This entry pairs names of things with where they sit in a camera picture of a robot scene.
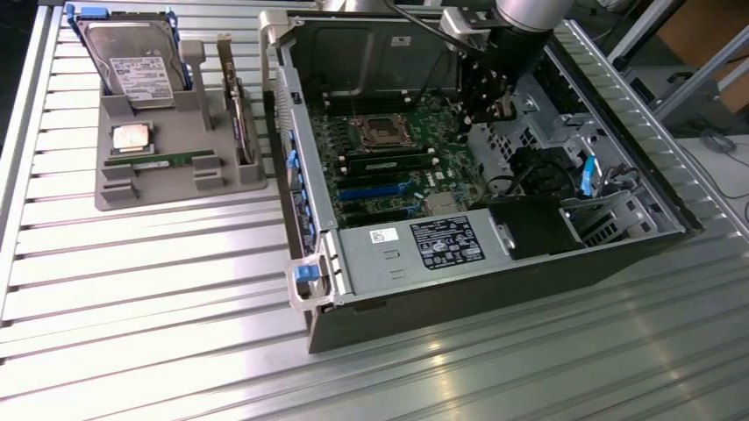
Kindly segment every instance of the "power supply label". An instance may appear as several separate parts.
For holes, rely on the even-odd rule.
[[[430,270],[485,259],[469,217],[412,224],[411,232],[422,254],[423,266]]]

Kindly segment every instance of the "black cable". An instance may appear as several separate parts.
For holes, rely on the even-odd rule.
[[[642,173],[639,172],[639,169],[635,167],[630,167],[627,169],[623,169],[622,171],[619,171],[619,173],[617,174],[617,176],[619,175],[626,175],[629,173],[637,173],[637,178],[634,179],[634,189],[639,187],[641,182],[642,182]]]
[[[419,18],[416,18],[411,13],[408,13],[407,11],[404,11],[403,9],[400,9],[395,4],[394,4],[394,0],[384,0],[384,5],[387,6],[387,9],[390,9],[391,11],[394,11],[396,14],[399,14],[400,16],[403,16],[406,18],[406,20],[408,20],[414,25],[419,26],[426,32],[428,32],[431,35],[434,35],[435,37],[442,38],[442,40],[447,43],[450,43],[451,45],[454,45],[463,53],[466,54],[471,54],[471,55],[482,55],[483,52],[477,49],[475,47],[470,46],[469,44],[466,44],[463,41],[461,41],[459,39],[452,38],[447,33],[440,32],[438,29],[434,29],[431,26],[428,26]]]
[[[422,89],[419,89],[419,93],[416,94],[416,96],[412,98],[412,106],[416,106],[416,104],[420,102],[422,100],[422,96],[426,93],[426,89],[430,86],[430,81],[431,81],[431,77],[434,76],[434,71],[436,70],[438,65],[440,64],[442,61],[442,57],[444,57],[447,55],[447,58],[450,59],[450,61],[447,62],[447,72],[446,75],[450,73],[450,71],[452,70],[452,56],[450,54],[450,50],[444,50],[442,51],[439,57],[436,58],[436,60],[434,61],[434,64],[431,65],[431,69],[430,69],[430,73],[426,76],[426,81],[423,81],[423,86]]]
[[[736,63],[737,61],[741,61],[744,59],[749,59],[749,54],[736,57],[734,59],[730,59],[729,61],[725,62],[725,64]]]
[[[697,136],[702,135],[703,131],[718,132],[722,135],[742,134],[741,131],[736,130],[736,127],[738,127],[741,123],[736,123],[730,127],[718,127],[717,125],[710,123],[706,117],[699,113],[697,113],[697,116],[686,121],[686,124],[689,126],[689,130],[695,133]]]
[[[687,0],[671,0],[666,2],[669,3],[669,5],[654,18],[653,22],[650,22],[649,28],[639,35],[639,39],[634,41],[634,44],[630,46],[630,51],[623,53],[619,57],[614,57],[611,64],[617,70],[622,71],[626,67],[630,66],[631,59],[635,55],[638,55],[642,48],[649,44],[659,29],[678,13],[681,7],[686,2]]]
[[[729,156],[738,149],[736,142],[712,130],[705,130],[699,133],[699,143],[714,153],[725,153]]]
[[[495,182],[497,180],[507,180],[507,181],[513,181],[513,176],[511,175],[497,175],[494,177],[491,177],[487,181],[487,184],[491,184],[493,182]]]
[[[637,2],[634,2],[634,4],[630,6],[630,8],[627,9],[627,11],[623,13],[623,15],[621,15],[619,20],[617,20],[617,23],[613,24],[611,27],[611,31],[609,32],[609,34],[606,35],[606,37],[603,38],[603,41],[601,41],[601,44],[598,45],[598,48],[601,48],[601,50],[603,49],[603,46],[606,45],[606,41],[609,41],[609,38],[611,37],[613,33],[617,31],[617,29],[619,28],[621,23],[623,22],[623,20],[630,16],[630,14],[634,12],[634,10],[637,9],[637,7],[639,6],[639,3],[642,3],[642,0],[638,0]]]
[[[705,145],[705,147],[708,147],[708,149],[710,149],[710,147],[716,147],[717,150],[710,149],[710,151],[713,151],[716,153],[722,153],[732,160],[734,160],[741,165],[744,165],[745,167],[749,168],[749,164],[746,162],[741,161],[738,158],[732,156],[732,154],[729,152],[725,152],[726,148],[736,147],[737,145],[749,146],[749,144],[736,143],[729,139],[728,141],[733,144],[733,146],[728,146],[726,144],[720,146],[720,143],[714,139],[713,140],[702,140],[702,137],[699,137],[699,141],[702,142],[702,145]],[[689,150],[683,146],[678,145],[678,147],[689,155],[689,157],[691,158],[691,162],[702,169],[702,174],[706,176],[706,179],[709,180],[710,184],[713,185],[713,188],[716,189],[718,195],[721,195],[726,199],[733,199],[733,200],[744,199],[744,198],[749,197],[749,192],[746,192],[741,195],[736,195],[736,196],[728,195],[724,192],[724,190],[721,189],[721,186],[717,184],[716,178],[710,175],[709,171],[706,170],[705,166],[702,165],[702,162],[699,162],[699,160],[697,159],[694,154],[691,152],[689,152]],[[746,205],[744,207],[744,220],[746,221],[746,223],[749,223],[749,201],[746,201]]]
[[[507,190],[505,190],[505,196],[510,195],[513,193],[513,191],[515,191],[517,186],[519,186],[519,183],[538,169],[538,167],[543,166],[543,165],[554,167],[565,175],[565,178],[566,178],[566,181],[567,181],[567,184],[569,184],[570,190],[573,192],[573,196],[574,196],[574,193],[577,192],[577,188],[575,188],[575,182],[574,182],[573,175],[565,169],[565,167],[562,167],[554,161],[542,161],[541,164],[534,164],[530,167],[527,167],[526,170],[519,174],[519,176],[513,179],[513,183],[510,184],[510,187],[507,187]]]
[[[598,182],[598,190],[595,191],[595,198],[601,197],[603,186],[606,185],[606,181],[609,180],[609,176],[611,175],[613,170],[614,167],[607,167],[606,169],[603,169],[603,174],[601,174],[601,181]]]
[[[562,166],[559,165],[558,162],[554,162],[554,161],[545,161],[543,163],[545,163],[546,165],[550,165],[551,167],[557,168],[557,169],[559,170],[559,173],[562,173],[562,175],[566,177],[566,182],[567,182],[569,185],[570,185],[570,191],[571,191],[573,196],[574,196],[574,193],[577,192],[577,187],[575,187],[574,178],[573,178],[573,175],[570,174],[570,172],[565,169],[565,167],[562,167]]]

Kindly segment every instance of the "cpu socket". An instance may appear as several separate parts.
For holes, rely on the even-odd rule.
[[[372,149],[411,147],[411,136],[406,129],[406,121],[399,115],[368,116],[355,120],[362,136],[362,144]]]

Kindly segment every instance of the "hard drive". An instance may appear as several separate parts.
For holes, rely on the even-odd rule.
[[[189,89],[179,59],[176,16],[108,12],[85,7],[68,22],[87,47],[107,95],[125,95],[135,109],[173,105],[173,92]]]

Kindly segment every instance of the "hard drive label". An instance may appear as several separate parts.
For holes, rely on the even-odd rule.
[[[411,232],[419,247],[423,266],[430,270],[485,259],[469,217],[412,224]]]
[[[109,61],[129,101],[172,98],[161,57],[112,58]]]

